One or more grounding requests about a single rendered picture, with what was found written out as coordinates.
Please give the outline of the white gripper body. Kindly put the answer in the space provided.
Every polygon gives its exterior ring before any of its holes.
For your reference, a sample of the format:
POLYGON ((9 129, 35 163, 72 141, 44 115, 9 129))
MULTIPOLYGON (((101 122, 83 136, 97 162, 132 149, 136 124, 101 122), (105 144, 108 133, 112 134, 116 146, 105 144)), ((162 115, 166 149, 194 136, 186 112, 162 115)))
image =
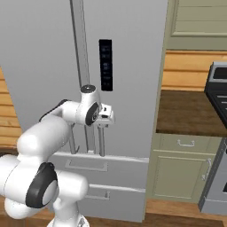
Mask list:
POLYGON ((109 125, 115 124, 114 113, 110 113, 109 115, 101 114, 97 119, 97 124, 101 128, 107 128, 109 125))

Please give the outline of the olive base cupboard door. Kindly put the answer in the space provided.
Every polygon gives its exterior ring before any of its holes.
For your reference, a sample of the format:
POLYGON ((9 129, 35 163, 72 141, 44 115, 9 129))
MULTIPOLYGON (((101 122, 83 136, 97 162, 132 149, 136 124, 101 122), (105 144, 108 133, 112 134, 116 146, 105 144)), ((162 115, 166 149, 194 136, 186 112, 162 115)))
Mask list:
POLYGON ((201 179, 207 171, 211 153, 180 153, 154 151, 152 161, 152 196, 159 200, 198 203, 206 181, 201 179))

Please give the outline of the olive wall cupboard door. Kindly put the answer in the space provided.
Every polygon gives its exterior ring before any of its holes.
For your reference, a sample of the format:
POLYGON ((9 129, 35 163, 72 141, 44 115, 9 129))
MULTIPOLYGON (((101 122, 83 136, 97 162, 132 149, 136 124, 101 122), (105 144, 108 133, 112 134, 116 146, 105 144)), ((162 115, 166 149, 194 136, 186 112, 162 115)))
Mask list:
POLYGON ((227 51, 227 0, 168 0, 168 50, 227 51))

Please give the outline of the grey fridge drawer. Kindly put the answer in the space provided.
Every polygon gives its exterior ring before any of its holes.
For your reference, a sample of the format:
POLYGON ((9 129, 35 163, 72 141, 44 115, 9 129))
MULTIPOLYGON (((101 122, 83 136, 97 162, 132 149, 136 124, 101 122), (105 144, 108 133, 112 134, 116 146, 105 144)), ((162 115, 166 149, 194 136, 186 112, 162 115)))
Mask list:
POLYGON ((87 199, 85 196, 78 202, 83 215, 138 223, 145 219, 145 189, 100 184, 90 184, 90 188, 108 190, 110 200, 87 199))
POLYGON ((50 157, 56 169, 74 172, 85 176, 90 184, 102 184, 110 186, 120 186, 129 188, 144 189, 146 187, 146 177, 148 171, 147 158, 134 158, 107 155, 101 157, 96 154, 87 153, 62 153, 58 152, 50 157), (108 163, 107 172, 87 171, 65 168, 67 160, 73 163, 95 162, 108 163))

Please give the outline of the olive drawer front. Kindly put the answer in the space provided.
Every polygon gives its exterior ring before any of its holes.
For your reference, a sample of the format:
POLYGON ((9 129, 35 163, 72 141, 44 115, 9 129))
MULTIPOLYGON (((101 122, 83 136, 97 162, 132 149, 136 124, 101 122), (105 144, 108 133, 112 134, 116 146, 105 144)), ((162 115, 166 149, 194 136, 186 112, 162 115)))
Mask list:
POLYGON ((187 153, 216 153, 221 140, 220 137, 162 134, 160 136, 160 149, 187 153), (177 139, 180 139, 182 144, 189 144, 194 140, 195 146, 182 147, 177 144, 177 139))

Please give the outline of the grey fridge door with panel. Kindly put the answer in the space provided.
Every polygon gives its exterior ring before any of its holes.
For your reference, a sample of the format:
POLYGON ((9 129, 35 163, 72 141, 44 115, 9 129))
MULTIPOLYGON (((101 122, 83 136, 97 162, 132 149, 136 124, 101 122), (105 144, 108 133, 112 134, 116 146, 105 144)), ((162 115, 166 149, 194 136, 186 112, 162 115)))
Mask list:
POLYGON ((90 83, 100 86, 98 41, 113 45, 113 108, 107 155, 149 157, 168 0, 83 0, 90 83))

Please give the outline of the grey stove with oven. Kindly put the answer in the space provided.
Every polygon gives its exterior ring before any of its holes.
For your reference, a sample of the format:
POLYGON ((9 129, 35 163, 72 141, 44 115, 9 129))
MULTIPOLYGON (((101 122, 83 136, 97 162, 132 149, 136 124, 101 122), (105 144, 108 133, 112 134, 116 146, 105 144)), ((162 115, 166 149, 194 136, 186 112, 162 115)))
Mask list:
MULTIPOLYGON (((227 130, 227 62, 214 61, 204 92, 227 130)), ((201 213, 227 215, 227 136, 223 136, 200 196, 201 213)))

